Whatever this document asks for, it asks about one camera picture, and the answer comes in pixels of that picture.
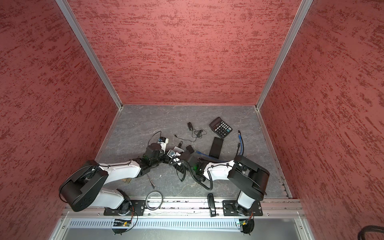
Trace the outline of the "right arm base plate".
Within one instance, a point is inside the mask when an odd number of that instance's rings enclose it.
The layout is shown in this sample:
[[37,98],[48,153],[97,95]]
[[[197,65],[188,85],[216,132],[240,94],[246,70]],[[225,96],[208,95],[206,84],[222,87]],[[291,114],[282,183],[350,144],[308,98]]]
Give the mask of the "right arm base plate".
[[263,210],[260,201],[254,201],[251,208],[249,209],[242,207],[240,204],[237,203],[237,201],[224,200],[222,203],[224,216],[263,216]]

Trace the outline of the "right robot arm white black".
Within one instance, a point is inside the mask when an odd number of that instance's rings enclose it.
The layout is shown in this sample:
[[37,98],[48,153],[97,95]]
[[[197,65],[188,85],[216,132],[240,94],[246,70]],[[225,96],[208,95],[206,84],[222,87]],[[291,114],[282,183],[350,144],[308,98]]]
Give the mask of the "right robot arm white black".
[[229,181],[240,193],[237,200],[223,201],[226,216],[261,216],[261,201],[267,195],[266,189],[270,177],[267,169],[237,155],[229,162],[215,163],[204,159],[193,159],[189,152],[171,160],[175,168],[185,174],[189,172],[193,180],[206,190],[214,188],[214,181]]

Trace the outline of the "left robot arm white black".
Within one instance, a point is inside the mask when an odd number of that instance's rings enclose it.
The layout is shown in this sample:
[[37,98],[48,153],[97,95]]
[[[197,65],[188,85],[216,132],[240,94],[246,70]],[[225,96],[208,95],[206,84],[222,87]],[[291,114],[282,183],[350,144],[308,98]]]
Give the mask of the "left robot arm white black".
[[59,187],[59,198],[74,212],[80,212],[88,207],[130,210],[130,197],[123,190],[109,190],[105,185],[123,179],[142,177],[167,161],[168,157],[165,154],[167,143],[167,141],[152,143],[147,146],[143,157],[123,163],[108,165],[87,161],[62,183]]

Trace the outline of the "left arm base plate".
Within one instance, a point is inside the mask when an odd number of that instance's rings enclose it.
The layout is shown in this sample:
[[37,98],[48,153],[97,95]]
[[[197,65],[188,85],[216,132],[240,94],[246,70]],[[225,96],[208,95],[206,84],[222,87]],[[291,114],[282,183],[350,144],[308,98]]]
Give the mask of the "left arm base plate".
[[142,216],[145,210],[145,201],[143,200],[123,200],[116,209],[105,208],[104,216],[117,216],[128,218],[132,215]]

